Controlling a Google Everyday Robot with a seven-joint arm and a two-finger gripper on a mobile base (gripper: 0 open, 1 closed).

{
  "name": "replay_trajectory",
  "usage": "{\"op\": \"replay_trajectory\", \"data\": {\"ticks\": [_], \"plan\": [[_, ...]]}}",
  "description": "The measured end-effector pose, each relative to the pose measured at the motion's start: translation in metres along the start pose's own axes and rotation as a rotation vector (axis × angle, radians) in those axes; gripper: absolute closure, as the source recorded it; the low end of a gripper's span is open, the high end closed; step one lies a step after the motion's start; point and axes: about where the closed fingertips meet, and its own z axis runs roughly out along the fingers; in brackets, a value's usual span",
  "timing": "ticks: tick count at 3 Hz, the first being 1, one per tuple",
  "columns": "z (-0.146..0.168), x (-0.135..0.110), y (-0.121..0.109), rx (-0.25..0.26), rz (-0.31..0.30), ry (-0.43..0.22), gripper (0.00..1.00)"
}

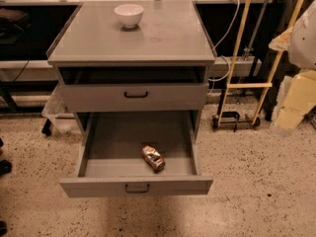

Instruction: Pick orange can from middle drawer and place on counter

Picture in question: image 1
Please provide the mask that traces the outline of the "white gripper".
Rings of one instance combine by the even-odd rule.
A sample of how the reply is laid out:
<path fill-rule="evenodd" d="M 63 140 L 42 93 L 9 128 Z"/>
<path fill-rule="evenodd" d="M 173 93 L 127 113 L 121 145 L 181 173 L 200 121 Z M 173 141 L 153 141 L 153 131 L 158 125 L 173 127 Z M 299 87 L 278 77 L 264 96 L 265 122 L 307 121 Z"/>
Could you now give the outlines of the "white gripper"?
<path fill-rule="evenodd" d="M 288 51 L 289 61 L 303 70 L 294 77 L 285 76 L 280 84 L 273 111 L 272 132 L 287 136 L 316 106 L 316 0 L 293 27 L 269 43 L 275 51 Z"/>

